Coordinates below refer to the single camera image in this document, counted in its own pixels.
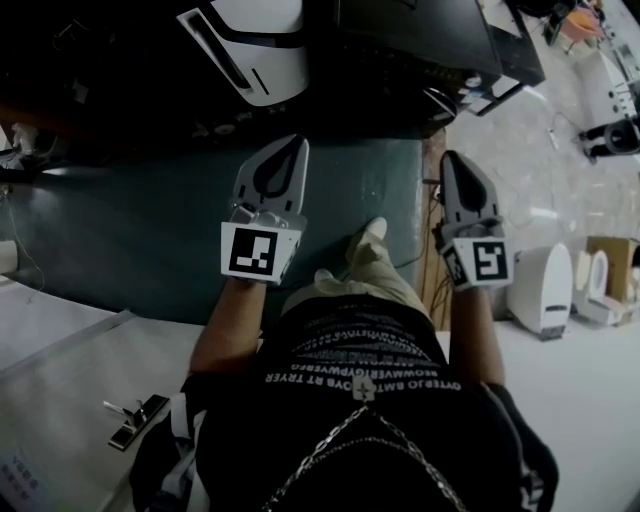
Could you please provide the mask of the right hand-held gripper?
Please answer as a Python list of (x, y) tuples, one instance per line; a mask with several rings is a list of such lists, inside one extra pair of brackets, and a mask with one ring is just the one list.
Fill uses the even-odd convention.
[(469, 158), (446, 151), (440, 161), (440, 185), (446, 222), (440, 221), (432, 232), (453, 289), (509, 285), (514, 256), (506, 243), (493, 182)]

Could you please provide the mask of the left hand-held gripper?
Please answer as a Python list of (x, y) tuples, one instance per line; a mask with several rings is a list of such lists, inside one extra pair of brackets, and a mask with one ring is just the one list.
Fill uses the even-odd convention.
[[(221, 223), (221, 274), (279, 286), (300, 246), (310, 146), (301, 135), (282, 137), (246, 160), (233, 189), (229, 221)], [(276, 206), (274, 212), (253, 206)]]

